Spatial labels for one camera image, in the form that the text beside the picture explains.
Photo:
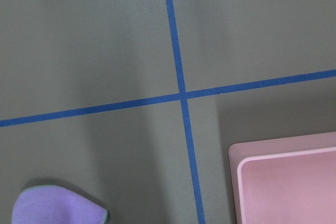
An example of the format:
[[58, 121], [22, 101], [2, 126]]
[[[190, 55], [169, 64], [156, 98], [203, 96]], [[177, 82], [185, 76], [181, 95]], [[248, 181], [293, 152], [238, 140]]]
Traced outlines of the purple cloth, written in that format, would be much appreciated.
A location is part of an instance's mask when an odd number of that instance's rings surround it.
[[69, 189], [41, 185], [21, 192], [11, 223], [106, 223], [108, 211]]

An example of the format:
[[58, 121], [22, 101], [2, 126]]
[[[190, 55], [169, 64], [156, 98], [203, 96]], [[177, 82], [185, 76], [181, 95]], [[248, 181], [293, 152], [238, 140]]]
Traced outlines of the pink plastic bin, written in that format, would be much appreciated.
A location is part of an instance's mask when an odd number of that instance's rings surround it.
[[335, 133], [233, 144], [238, 223], [335, 223]]

